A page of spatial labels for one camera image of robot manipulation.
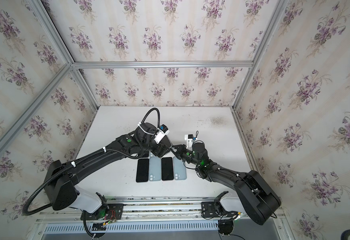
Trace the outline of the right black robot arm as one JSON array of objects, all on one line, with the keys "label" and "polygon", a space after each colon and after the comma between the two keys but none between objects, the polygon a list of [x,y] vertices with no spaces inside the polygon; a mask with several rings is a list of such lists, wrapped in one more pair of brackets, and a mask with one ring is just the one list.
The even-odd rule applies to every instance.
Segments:
[{"label": "right black robot arm", "polygon": [[210,159],[202,141],[193,143],[190,150],[186,145],[175,145],[171,152],[184,163],[194,164],[200,178],[236,191],[245,213],[256,224],[263,225],[269,218],[277,218],[281,199],[257,171],[236,172],[222,167]]}]

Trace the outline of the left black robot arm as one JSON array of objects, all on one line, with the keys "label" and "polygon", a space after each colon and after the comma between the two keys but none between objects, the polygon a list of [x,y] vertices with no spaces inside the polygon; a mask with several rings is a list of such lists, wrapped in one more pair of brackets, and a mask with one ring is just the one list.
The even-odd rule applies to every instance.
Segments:
[{"label": "left black robot arm", "polygon": [[124,158],[139,159],[151,152],[162,157],[172,143],[166,125],[158,128],[142,123],[133,133],[122,135],[102,149],[82,158],[62,163],[57,160],[48,167],[43,188],[55,211],[70,207],[82,194],[75,188],[82,180],[107,165]]}]

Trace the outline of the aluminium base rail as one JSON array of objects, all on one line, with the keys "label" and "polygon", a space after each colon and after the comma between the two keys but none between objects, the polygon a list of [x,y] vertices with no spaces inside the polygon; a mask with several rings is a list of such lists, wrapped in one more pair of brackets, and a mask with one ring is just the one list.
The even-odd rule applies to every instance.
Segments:
[{"label": "aluminium base rail", "polygon": [[[207,209],[204,202],[214,202],[212,198],[107,198],[111,210],[116,211],[118,221],[171,221],[205,220],[212,215],[201,217]],[[41,211],[34,216],[37,222],[79,223],[81,210],[67,208],[61,211]]]}]

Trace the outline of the aluminium cage frame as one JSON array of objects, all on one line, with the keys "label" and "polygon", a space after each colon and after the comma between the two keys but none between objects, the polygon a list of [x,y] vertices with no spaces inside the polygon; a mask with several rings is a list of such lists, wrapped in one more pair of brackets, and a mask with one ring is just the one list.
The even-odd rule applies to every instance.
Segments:
[{"label": "aluminium cage frame", "polygon": [[72,74],[73,78],[78,84],[79,90],[84,94],[90,103],[90,106],[94,110],[99,109],[99,104],[94,98],[94,95],[90,91],[88,83],[82,77],[81,69],[102,69],[102,68],[115,68],[115,69],[134,69],[134,68],[196,68],[196,67],[210,67],[210,68],[222,68],[222,67],[244,67],[248,68],[246,77],[238,94],[234,99],[232,108],[238,107],[243,99],[244,92],[247,89],[249,83],[249,77],[259,65],[262,54],[266,52],[267,45],[270,43],[272,36],[277,29],[279,21],[283,17],[285,8],[288,1],[277,1],[277,4],[272,12],[271,18],[266,25],[263,37],[255,52],[254,58],[250,61],[124,61],[124,62],[77,62],[73,59],[72,54],[68,50],[66,44],[63,42],[60,33],[55,27],[51,17],[47,13],[45,7],[41,1],[30,1],[30,7],[34,10],[36,17],[38,18],[41,26],[46,31],[48,37],[57,48],[59,54],[62,55],[65,65],[57,72],[57,74],[50,80],[50,82],[42,89],[42,91],[36,96],[36,98],[30,103],[30,105],[24,110],[24,112],[16,119],[16,121],[7,129],[7,132],[0,139],[0,156],[7,149],[7,147],[15,140],[20,134],[22,128],[29,122],[29,120],[36,114],[41,108],[42,104],[46,101],[48,95],[62,82],[64,77],[68,74]]}]

